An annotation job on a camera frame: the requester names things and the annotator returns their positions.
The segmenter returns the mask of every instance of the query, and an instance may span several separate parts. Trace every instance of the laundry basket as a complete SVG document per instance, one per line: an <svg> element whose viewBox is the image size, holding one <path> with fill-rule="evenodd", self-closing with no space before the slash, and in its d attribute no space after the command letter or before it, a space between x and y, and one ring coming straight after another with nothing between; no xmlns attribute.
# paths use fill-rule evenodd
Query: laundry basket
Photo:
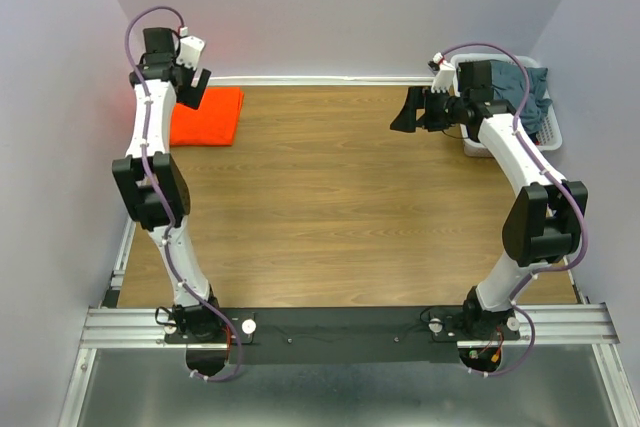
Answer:
<svg viewBox="0 0 640 427"><path fill-rule="evenodd" d="M509 57L502 54L458 54L451 58L451 63L457 68L458 64L462 62L477 62L480 60L501 60L503 62L513 64L513 61ZM540 67L540 64L530 57L518 56L518 60L522 62L522 65L525 67ZM457 76L453 79L453 88L455 89L456 95L459 95ZM545 92L544 97L547 99L549 98L549 91ZM464 138L463 143L465 154L469 157L492 157L489 149L484 145L467 138L466 126L460 125L460 131ZM562 135L560 134L560 127L558 126L558 119L556 118L556 113L553 110L553 105L549 106L547 117L542 122L540 131L536 136L538 138L538 145L536 147L538 147L540 151L556 150L562 145Z"/></svg>

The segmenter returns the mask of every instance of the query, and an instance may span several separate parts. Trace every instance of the wooden floor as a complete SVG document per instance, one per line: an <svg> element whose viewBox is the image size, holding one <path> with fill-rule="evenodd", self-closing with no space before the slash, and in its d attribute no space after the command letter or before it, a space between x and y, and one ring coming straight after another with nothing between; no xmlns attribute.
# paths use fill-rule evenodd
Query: wooden floor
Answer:
<svg viewBox="0 0 640 427"><path fill-rule="evenodd" d="M406 88L244 90L233 147L173 150L221 305L456 304L489 273L513 193L460 140L390 131ZM557 273L522 301L575 296ZM119 305L171 304L160 255L137 231Z"/></svg>

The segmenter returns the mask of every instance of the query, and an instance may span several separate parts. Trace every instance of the dark green cloth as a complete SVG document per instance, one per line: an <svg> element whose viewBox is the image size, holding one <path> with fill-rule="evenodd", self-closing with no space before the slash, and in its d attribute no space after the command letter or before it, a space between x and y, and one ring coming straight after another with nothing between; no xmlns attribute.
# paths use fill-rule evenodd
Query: dark green cloth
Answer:
<svg viewBox="0 0 640 427"><path fill-rule="evenodd" d="M549 112L551 99L544 98L547 91L547 72L548 69L543 67L527 67L531 89L527 104L520 116L522 126L527 134L538 132ZM494 99L508 100L514 108L518 108L524 94L524 78L518 66L492 60L491 83L493 84Z"/></svg>

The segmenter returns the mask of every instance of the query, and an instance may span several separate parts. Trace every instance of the red cloth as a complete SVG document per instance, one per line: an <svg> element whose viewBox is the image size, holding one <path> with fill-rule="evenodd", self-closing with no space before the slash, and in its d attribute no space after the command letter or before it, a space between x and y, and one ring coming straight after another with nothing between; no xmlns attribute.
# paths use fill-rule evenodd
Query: red cloth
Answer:
<svg viewBox="0 0 640 427"><path fill-rule="evenodd" d="M170 145L232 145L243 98L239 87L211 87L198 110L176 104Z"/></svg>

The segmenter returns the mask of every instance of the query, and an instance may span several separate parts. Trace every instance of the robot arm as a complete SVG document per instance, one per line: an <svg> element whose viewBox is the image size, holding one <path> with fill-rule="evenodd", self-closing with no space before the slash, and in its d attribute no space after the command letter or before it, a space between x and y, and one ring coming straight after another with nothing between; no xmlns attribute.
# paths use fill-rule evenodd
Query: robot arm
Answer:
<svg viewBox="0 0 640 427"><path fill-rule="evenodd" d="M581 229L576 214L549 177L562 184L582 213L586 208L587 190L582 182L569 182L555 170L524 134L521 125L518 130L522 135L516 137L515 109L506 101L493 100L490 66L473 62L460 67L461 97L446 93L446 84L452 79L447 69L444 82L436 77L438 92L421 87L409 89L405 105L391 123L391 129L442 131L464 124L470 138L487 147L509 179L516 201L502 231L505 251L489 276L471 290L466 301L475 304L473 311L506 316L529 279L575 252L580 244ZM424 110L424 114L416 118L420 110ZM482 317L474 315L472 322Z"/></svg>
<svg viewBox="0 0 640 427"><path fill-rule="evenodd" d="M197 109L206 88L210 72L203 70L198 84L192 86L200 55L205 43L180 31L178 47L175 47L176 32L167 28L144 29L145 53L139 70L142 72L149 97L138 77L132 73L130 82L136 94L136 118L131 144L124 159L113 162L112 171L122 198L134 221L143 229L160 250L169 273L174 293L174 306L189 308L198 305L196 298L178 285L170 270L165 246L180 277L201 298L212 297L211 287L202 274L188 231L188 216L191 210L189 190L169 153L169 127L176 102ZM167 217L153 188L143 182L142 146L146 144L149 165L164 193L175 217L171 229L171 241L165 244L163 236L170 219Z"/></svg>

